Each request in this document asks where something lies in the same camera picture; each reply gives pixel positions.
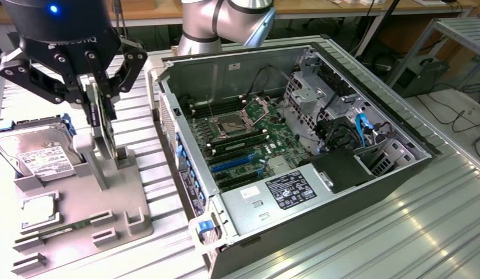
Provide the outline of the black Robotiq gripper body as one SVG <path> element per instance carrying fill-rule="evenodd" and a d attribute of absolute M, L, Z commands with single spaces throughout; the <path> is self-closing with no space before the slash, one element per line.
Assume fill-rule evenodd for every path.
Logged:
<path fill-rule="evenodd" d="M 3 1 L 20 34 L 20 49 L 57 74 L 107 70 L 121 39 L 104 1 Z"/>

